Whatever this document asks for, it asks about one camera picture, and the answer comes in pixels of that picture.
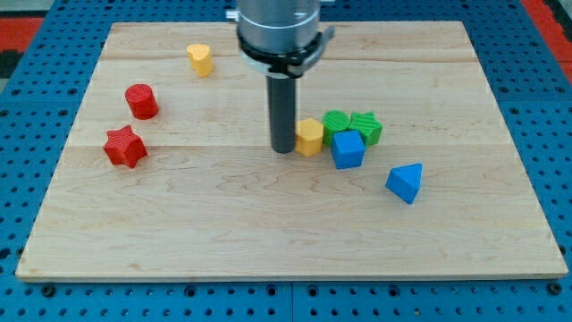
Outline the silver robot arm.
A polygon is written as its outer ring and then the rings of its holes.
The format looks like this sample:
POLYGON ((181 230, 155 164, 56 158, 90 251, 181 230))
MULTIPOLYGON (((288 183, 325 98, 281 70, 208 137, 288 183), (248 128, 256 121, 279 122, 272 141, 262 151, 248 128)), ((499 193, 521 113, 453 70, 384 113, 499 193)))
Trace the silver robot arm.
POLYGON ((237 0, 240 53, 253 70, 297 79, 323 56, 335 28, 320 30, 320 0, 237 0))

